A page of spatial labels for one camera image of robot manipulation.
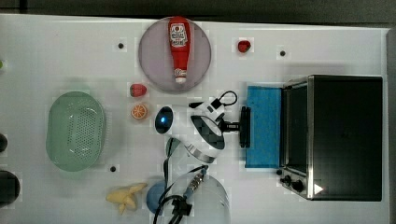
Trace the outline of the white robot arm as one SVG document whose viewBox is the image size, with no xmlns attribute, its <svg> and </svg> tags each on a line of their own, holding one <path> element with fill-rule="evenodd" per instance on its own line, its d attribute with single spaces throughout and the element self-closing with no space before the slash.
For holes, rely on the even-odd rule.
<svg viewBox="0 0 396 224">
<path fill-rule="evenodd" d="M 225 188 L 209 166 L 226 148 L 224 134 L 242 132 L 244 121 L 223 119 L 224 105 L 165 105 L 154 120 L 157 133 L 168 138 L 164 180 L 148 194 L 153 224 L 229 224 Z"/>
</svg>

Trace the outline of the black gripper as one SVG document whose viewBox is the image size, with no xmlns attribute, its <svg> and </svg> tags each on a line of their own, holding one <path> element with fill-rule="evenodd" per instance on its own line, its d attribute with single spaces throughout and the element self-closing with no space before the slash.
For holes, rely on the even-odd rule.
<svg viewBox="0 0 396 224">
<path fill-rule="evenodd" d="M 240 125 L 238 122 L 229 122 L 225 120 L 221 120 L 218 125 L 219 129 L 223 133 L 231 133 L 231 132 L 239 132 L 240 131 Z"/>
</svg>

